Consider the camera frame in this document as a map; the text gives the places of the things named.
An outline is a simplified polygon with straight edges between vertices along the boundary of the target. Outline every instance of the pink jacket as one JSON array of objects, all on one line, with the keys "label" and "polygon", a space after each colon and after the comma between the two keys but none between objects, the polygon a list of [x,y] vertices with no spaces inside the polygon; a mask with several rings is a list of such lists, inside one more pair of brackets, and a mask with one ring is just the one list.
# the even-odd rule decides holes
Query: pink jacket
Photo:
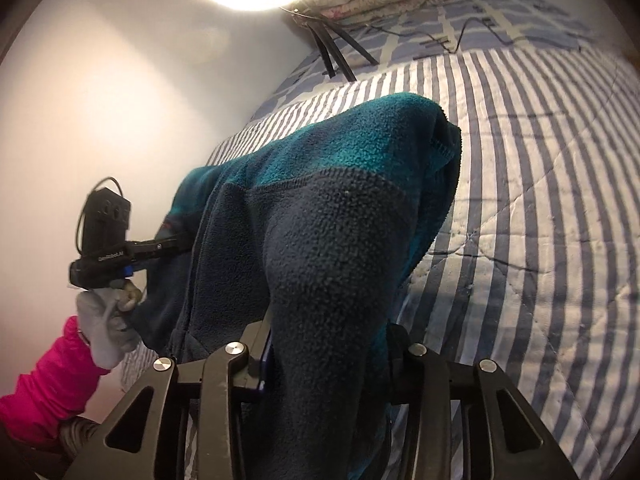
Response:
[{"label": "pink jacket", "polygon": [[18,378],[15,393],[0,398],[0,421],[15,440],[51,448],[60,422],[84,412],[100,376],[109,372],[94,365],[89,347],[78,335],[78,318],[70,317],[62,337],[35,370]]}]

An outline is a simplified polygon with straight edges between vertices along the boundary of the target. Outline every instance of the silver screw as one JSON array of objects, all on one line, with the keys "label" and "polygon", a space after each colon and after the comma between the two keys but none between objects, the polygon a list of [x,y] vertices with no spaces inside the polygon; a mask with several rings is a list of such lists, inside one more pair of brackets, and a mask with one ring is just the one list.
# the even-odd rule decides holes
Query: silver screw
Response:
[{"label": "silver screw", "polygon": [[154,362],[154,369],[158,372],[164,372],[171,368],[172,361],[168,357],[161,357]]},{"label": "silver screw", "polygon": [[238,355],[244,352],[244,345],[239,341],[233,341],[225,347],[225,352],[231,355]]},{"label": "silver screw", "polygon": [[427,353],[427,347],[420,343],[414,343],[409,346],[409,354],[415,355],[416,357],[422,357]]},{"label": "silver screw", "polygon": [[482,361],[480,361],[480,369],[483,372],[492,374],[498,369],[498,365],[491,361],[491,359],[482,359]]}]

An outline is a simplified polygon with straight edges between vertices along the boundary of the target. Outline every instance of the bed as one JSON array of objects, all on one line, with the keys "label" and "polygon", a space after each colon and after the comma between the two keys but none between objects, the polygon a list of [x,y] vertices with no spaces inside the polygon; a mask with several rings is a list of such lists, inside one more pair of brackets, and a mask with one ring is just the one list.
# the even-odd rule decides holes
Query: bed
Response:
[{"label": "bed", "polygon": [[[453,50],[465,23],[456,54],[426,36]],[[359,79],[347,84],[311,54],[209,163],[386,94],[438,102],[462,130],[460,184],[390,317],[449,360],[493,358],[580,478],[608,478],[640,430],[638,74],[543,0],[455,0],[375,27],[351,32],[379,66],[338,44]],[[125,388],[153,357],[130,355]],[[405,422],[400,410],[388,480]]]}]

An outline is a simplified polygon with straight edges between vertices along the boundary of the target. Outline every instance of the striped quilt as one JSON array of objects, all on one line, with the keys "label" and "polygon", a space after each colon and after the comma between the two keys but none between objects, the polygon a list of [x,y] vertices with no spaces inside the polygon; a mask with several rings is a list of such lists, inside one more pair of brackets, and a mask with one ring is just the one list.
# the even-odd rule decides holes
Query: striped quilt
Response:
[{"label": "striped quilt", "polygon": [[[450,215],[393,317],[447,359],[493,358],[580,478],[607,478],[640,430],[636,72],[584,49],[414,61],[287,106],[227,139],[210,163],[401,91],[440,103],[462,130],[463,158]],[[401,410],[386,480],[397,477],[405,422]]]}]

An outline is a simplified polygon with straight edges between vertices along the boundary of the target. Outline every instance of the gloved hand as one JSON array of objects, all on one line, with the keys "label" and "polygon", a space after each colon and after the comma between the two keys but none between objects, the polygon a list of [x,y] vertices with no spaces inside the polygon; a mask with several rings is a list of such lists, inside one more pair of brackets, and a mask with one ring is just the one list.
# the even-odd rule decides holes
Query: gloved hand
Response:
[{"label": "gloved hand", "polygon": [[89,342],[95,365],[107,370],[115,368],[140,342],[122,313],[133,310],[142,293],[129,280],[117,285],[121,287],[86,290],[76,297],[78,328]]}]

